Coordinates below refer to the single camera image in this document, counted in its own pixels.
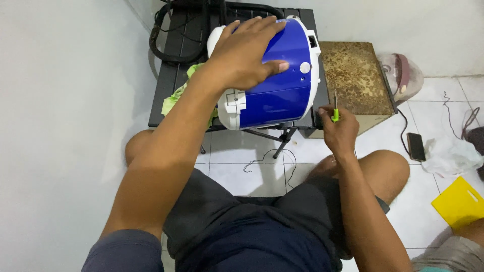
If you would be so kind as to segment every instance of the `screwdriver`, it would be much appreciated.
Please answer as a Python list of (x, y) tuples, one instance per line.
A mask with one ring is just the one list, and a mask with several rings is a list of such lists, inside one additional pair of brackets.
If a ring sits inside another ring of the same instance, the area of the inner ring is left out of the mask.
[(338, 97), (336, 95), (336, 90), (334, 90), (334, 110), (333, 116), (331, 116), (331, 121), (336, 123), (339, 120), (339, 110), (338, 110)]

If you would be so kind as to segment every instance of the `yellow cutting board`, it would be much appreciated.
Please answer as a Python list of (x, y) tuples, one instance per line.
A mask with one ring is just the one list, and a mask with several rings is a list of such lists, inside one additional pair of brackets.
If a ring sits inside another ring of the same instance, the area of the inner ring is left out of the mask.
[(484, 199), (462, 177), (434, 199), (432, 206), (454, 230), (484, 218)]

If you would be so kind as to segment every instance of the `cutting board handle hole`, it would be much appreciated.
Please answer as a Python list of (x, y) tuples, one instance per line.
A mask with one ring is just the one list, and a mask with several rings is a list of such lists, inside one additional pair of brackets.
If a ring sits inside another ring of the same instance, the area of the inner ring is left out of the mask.
[(479, 200), (477, 199), (477, 197), (471, 191), (467, 190), (467, 192), (474, 199), (474, 201), (479, 202)]

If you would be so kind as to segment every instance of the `fingernail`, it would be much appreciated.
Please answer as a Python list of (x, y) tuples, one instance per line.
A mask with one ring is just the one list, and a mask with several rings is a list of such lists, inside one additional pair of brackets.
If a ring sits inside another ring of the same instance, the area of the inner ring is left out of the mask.
[(279, 72), (283, 72), (287, 69), (289, 69), (289, 62), (281, 62), (279, 64)]

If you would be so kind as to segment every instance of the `hand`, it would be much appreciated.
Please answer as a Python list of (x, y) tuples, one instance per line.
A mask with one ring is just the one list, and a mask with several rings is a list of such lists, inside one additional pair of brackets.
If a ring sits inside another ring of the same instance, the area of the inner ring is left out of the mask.
[(224, 28), (210, 59), (203, 66), (222, 81), (224, 90), (247, 90), (289, 68), (289, 63), (283, 60), (262, 63), (269, 41), (284, 29), (285, 21), (276, 23), (276, 17), (270, 16), (255, 17), (239, 24), (237, 20)]
[(338, 107), (338, 110), (339, 121), (333, 123), (331, 121), (333, 106), (319, 108), (319, 115), (323, 120), (324, 142), (336, 159), (354, 154), (356, 136), (360, 128), (360, 123), (351, 112), (342, 107)]

